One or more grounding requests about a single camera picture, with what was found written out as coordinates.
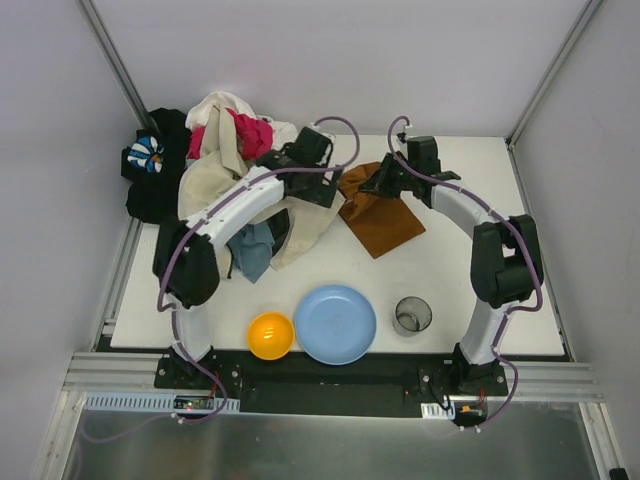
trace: brown cloth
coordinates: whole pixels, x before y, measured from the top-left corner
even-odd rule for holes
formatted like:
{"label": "brown cloth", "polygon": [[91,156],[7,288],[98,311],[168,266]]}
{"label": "brown cloth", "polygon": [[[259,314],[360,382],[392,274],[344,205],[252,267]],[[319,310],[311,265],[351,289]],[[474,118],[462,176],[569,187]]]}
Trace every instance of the brown cloth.
{"label": "brown cloth", "polygon": [[340,216],[373,258],[425,231],[399,198],[381,198],[358,191],[358,187],[379,168],[380,162],[367,163],[349,170],[340,178],[340,190],[347,199],[340,209]]}

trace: orange bowl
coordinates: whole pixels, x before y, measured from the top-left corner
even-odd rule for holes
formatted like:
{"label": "orange bowl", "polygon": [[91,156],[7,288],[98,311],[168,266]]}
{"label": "orange bowl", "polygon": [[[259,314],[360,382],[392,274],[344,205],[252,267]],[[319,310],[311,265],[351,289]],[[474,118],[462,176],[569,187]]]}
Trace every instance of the orange bowl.
{"label": "orange bowl", "polygon": [[267,312],[257,316],[247,331],[249,350],[262,360],[284,357],[296,339],[293,323],[282,313]]}

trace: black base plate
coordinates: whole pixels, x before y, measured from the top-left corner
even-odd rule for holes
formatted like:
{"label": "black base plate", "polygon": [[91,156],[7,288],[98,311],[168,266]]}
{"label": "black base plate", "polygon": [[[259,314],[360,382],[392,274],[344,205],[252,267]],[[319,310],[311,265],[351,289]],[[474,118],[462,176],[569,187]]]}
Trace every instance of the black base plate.
{"label": "black base plate", "polygon": [[[225,350],[212,351],[201,363],[218,372],[229,396],[240,399],[243,412],[403,418],[421,417],[420,404],[435,402],[426,377],[438,395],[461,393],[447,382],[451,359],[451,355],[369,353],[350,365],[332,367],[301,352],[266,362],[245,350]],[[185,368],[181,362],[175,354],[165,355],[158,362],[155,387],[211,389],[210,379],[197,371],[190,374],[193,367]],[[487,396],[507,395],[504,370],[499,372],[487,379]]]}

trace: white cloth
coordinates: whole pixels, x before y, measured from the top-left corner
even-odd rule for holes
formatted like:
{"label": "white cloth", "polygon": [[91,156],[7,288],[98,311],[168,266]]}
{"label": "white cloth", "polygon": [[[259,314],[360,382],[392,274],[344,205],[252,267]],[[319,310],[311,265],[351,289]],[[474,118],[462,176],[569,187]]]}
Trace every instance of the white cloth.
{"label": "white cloth", "polygon": [[273,150],[280,150],[285,143],[294,142],[298,138],[298,129],[293,123],[278,122],[271,117],[260,116],[273,128]]}
{"label": "white cloth", "polygon": [[209,121],[209,116],[211,115],[211,108],[214,105],[221,108],[229,107],[235,110],[236,113],[244,113],[251,118],[257,118],[249,104],[241,98],[236,97],[233,93],[212,92],[204,97],[198,105],[189,110],[185,127],[193,132],[198,127],[206,126]]}
{"label": "white cloth", "polygon": [[[282,138],[290,135],[290,130],[287,131],[289,133],[283,134]],[[212,105],[200,152],[200,160],[187,169],[180,181],[180,219],[215,202],[248,171],[238,153],[235,123],[226,107]],[[336,193],[330,208],[287,197],[254,218],[250,223],[260,223],[283,208],[288,210],[291,224],[289,234],[278,254],[271,259],[271,266],[279,270],[308,252],[329,227],[343,203],[344,197],[340,193]],[[230,265],[231,255],[225,249],[218,255],[221,278],[226,277]]]}

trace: white tabletop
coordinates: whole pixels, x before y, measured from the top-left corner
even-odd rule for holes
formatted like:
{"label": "white tabletop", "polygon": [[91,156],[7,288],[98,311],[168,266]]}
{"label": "white tabletop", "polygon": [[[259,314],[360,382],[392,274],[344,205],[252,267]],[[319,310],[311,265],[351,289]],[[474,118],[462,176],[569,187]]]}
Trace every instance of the white tabletop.
{"label": "white tabletop", "polygon": [[[524,212],[503,139],[438,137],[437,141],[443,170],[461,175],[472,191],[500,211],[513,215]],[[338,136],[334,161],[348,159],[352,148],[353,139]],[[381,161],[386,151],[385,137],[364,136],[357,163]],[[246,331],[254,317],[279,311],[293,319],[296,305],[307,293],[338,283],[359,290],[373,305],[378,330],[370,351],[451,352],[467,329],[476,300],[469,278],[471,241],[449,219],[410,194],[403,194],[403,199],[427,231],[376,260],[338,216],[307,254],[283,270],[269,269],[255,285],[238,271],[231,280],[223,280],[206,304],[213,346],[246,349]],[[171,344],[169,314],[155,308],[158,280],[151,264],[157,232],[154,225],[145,225],[142,230],[113,347],[166,348]],[[551,303],[543,290],[540,312],[514,315],[502,343],[503,353],[564,353]],[[424,332],[402,338],[393,330],[392,313],[397,302],[410,295],[429,303],[433,322]],[[300,350],[297,343],[294,350]]]}

